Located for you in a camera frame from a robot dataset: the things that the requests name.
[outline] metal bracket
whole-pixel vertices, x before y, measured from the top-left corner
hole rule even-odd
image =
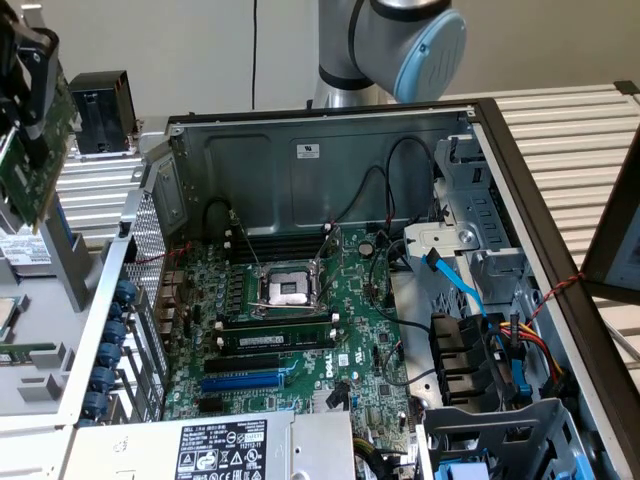
[[[149,152],[147,160],[152,163],[145,191],[153,195],[160,228],[169,236],[189,219],[178,168],[166,142]]]
[[[87,305],[89,290],[85,279],[91,268],[91,257],[82,235],[72,236],[59,199],[51,203],[47,218],[42,224],[42,239],[51,255],[53,271],[64,285],[75,312]]]
[[[516,285],[525,273],[527,263],[520,248],[479,251],[468,254],[469,269],[485,304],[513,300]]]

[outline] pcie slot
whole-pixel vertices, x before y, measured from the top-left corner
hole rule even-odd
[[[204,373],[244,372],[248,370],[277,370],[280,358],[277,355],[244,358],[213,358],[205,360]]]
[[[279,372],[245,373],[229,377],[205,378],[200,382],[202,393],[258,388],[280,388],[284,374]]]
[[[307,350],[326,350],[336,347],[336,342],[333,340],[324,340],[313,343],[295,344],[295,345],[263,345],[263,346],[248,346],[238,347],[229,346],[223,351],[223,355],[247,355],[247,354],[261,354],[261,353],[283,353],[283,352],[304,352]]]

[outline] green circuit board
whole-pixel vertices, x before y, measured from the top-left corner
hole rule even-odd
[[[326,409],[326,397],[336,383],[348,382],[354,435],[372,440],[379,448],[406,451],[412,426],[408,421],[400,428],[398,416],[402,412],[410,418],[407,389],[387,384],[379,369],[374,368],[374,346],[384,359],[400,338],[397,325],[384,319],[364,294],[371,260],[360,256],[358,246],[364,240],[373,242],[374,237],[364,229],[343,230],[341,234],[341,252],[334,252],[325,269],[330,277],[329,272],[339,267],[339,253],[342,254],[342,266],[324,299],[328,305],[337,306],[341,316],[335,348],[280,353],[280,366],[289,370],[281,388],[226,391],[206,397],[221,397],[224,407],[220,414],[224,415],[279,410],[305,414]],[[200,382],[208,376],[204,362],[220,356],[212,340],[215,314],[230,301],[227,295],[218,295],[220,284],[246,272],[241,318],[247,317],[251,308],[248,302],[255,297],[257,288],[251,265],[231,266],[221,259],[218,250],[212,252],[209,247],[195,244],[186,260],[180,266],[190,283],[184,303],[192,307],[199,304],[202,316],[200,324],[192,326],[190,338],[180,339],[181,327],[173,330],[165,420],[201,415],[198,402],[204,396]],[[375,270],[373,284],[382,299],[387,288],[387,271],[382,262]],[[259,331],[269,335],[268,329]],[[388,371],[392,378],[406,379],[404,365],[397,358],[390,362]]]
[[[0,185],[27,225],[37,226],[55,193],[56,181],[67,158],[67,139],[75,115],[76,104],[59,67],[55,95],[43,130],[49,148],[47,161],[40,168],[30,165],[17,135],[11,137],[6,154],[0,159]],[[1,141],[9,141],[9,136]]]

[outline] black cable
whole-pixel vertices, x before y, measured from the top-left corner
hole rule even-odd
[[[358,187],[358,191],[353,196],[353,199],[351,200],[351,202],[349,202],[349,205],[347,205],[346,208],[344,210],[342,210],[342,212],[340,212],[340,214],[334,219],[335,223],[339,223],[344,217],[347,216],[347,214],[354,207],[354,205],[356,204],[356,202],[360,198],[360,195],[362,195],[362,192],[364,191],[364,187],[367,185],[367,180],[369,180],[369,176],[373,172],[380,172],[380,175],[382,175],[382,178],[384,178],[384,181],[385,181],[385,184],[386,184],[387,177],[385,177],[384,170],[382,169],[382,167],[380,165],[372,165],[371,167],[369,167],[367,169],[367,171],[364,173],[364,177],[362,177],[362,181],[360,182],[360,186]]]
[[[362,438],[353,441],[353,453],[369,466],[378,480],[391,480],[392,468],[382,458],[382,454],[371,443]]]
[[[400,450],[389,450],[388,448],[379,448],[378,451],[382,455],[408,455],[407,452],[401,452]]]
[[[369,288],[369,299],[371,300],[371,305],[373,305],[373,307],[377,310],[377,312],[380,315],[382,315],[384,318],[386,318],[390,322],[397,323],[398,325],[404,325],[406,327],[419,328],[420,330],[424,330],[428,335],[429,332],[431,331],[431,330],[429,330],[429,327],[427,327],[425,325],[422,325],[421,323],[408,322],[406,320],[401,320],[399,318],[392,317],[388,313],[382,311],[382,309],[378,306],[378,303],[376,302],[375,298],[373,297],[373,270],[375,268],[376,262],[378,261],[378,258],[380,258],[380,252],[382,252],[383,250],[384,249],[382,249],[382,248],[378,249],[376,254],[371,259],[371,268],[369,268],[369,287],[370,287]]]
[[[404,137],[399,138],[398,140],[396,140],[394,142],[394,144],[391,146],[391,150],[389,150],[389,154],[387,155],[387,159],[385,162],[385,177],[387,179],[387,183],[385,186],[385,201],[386,201],[386,208],[387,208],[387,212],[390,211],[390,196],[391,196],[391,177],[389,176],[389,170],[391,167],[391,158],[393,158],[393,154],[395,153],[396,149],[398,148],[398,146],[404,142],[405,140],[413,140],[414,142],[417,142],[422,149],[424,150],[424,153],[427,154],[427,160],[429,161],[429,165],[427,168],[427,172],[429,174],[429,178],[427,179],[427,188],[428,188],[428,198],[429,198],[429,210],[431,210],[431,203],[433,202],[433,182],[434,182],[434,178],[433,178],[433,166],[435,165],[435,160],[433,158],[433,155],[431,154],[431,151],[429,150],[429,147],[427,147],[427,144],[424,142],[424,140],[422,140],[420,137],[417,137],[415,135],[407,135]],[[390,213],[390,216],[387,219],[388,222],[388,226],[391,227],[391,219],[393,217],[395,217],[396,215],[396,209],[395,209],[395,205],[393,206],[393,211]]]
[[[406,258],[404,258],[404,254],[398,250],[397,245],[399,243],[402,243],[404,245],[404,239],[400,238],[398,240],[394,240],[391,245],[389,245],[389,248],[387,248],[387,262],[389,262],[389,253],[391,253],[391,250],[393,250],[395,253],[397,253],[399,255],[400,261],[402,261],[402,263],[405,264],[405,266],[407,267],[408,270],[410,270],[411,272],[413,272],[413,268],[411,268],[411,265],[409,265],[409,262],[407,261]]]
[[[214,206],[216,203],[221,203],[225,206],[227,211],[231,210],[231,203],[224,197],[211,197],[207,200],[207,203],[204,204],[204,208],[202,209],[202,237],[205,237],[205,233],[207,231],[207,217],[209,215],[209,209]]]
[[[483,348],[484,355],[487,359],[487,363],[489,364],[489,370],[491,371],[491,376],[493,377],[493,381],[496,384],[496,388],[498,392],[500,392],[500,401],[503,401],[505,394],[507,393],[507,384],[502,378],[502,374],[500,373],[500,369],[498,368],[498,363],[496,362],[495,357],[491,353],[491,339],[497,335],[500,335],[500,331],[491,330],[484,334]]]
[[[391,378],[389,378],[389,376],[387,375],[387,366],[389,365],[389,362],[391,361],[391,357],[393,356],[393,354],[398,351],[398,348],[400,347],[401,343],[402,342],[396,343],[396,345],[389,352],[389,355],[387,355],[387,358],[385,358],[384,363],[382,364],[382,378],[384,379],[385,382],[387,382],[389,385],[393,385],[394,387],[407,387],[407,386],[411,385],[412,383],[416,383],[421,378],[424,378],[427,375],[435,373],[436,369],[435,368],[430,368],[429,370],[426,370],[426,371],[422,372],[421,374],[416,375],[411,380],[407,380],[407,381],[404,381],[404,382],[397,382],[397,381],[392,380]]]
[[[253,69],[251,72],[251,110],[256,109],[256,64],[258,52],[258,0],[253,0]]]

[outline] cpu socket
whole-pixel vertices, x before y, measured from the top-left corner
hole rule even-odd
[[[309,271],[271,273],[267,281],[269,305],[309,305],[311,275]]]
[[[319,286],[318,268],[312,262],[267,265],[262,270],[260,303],[274,309],[315,308]]]

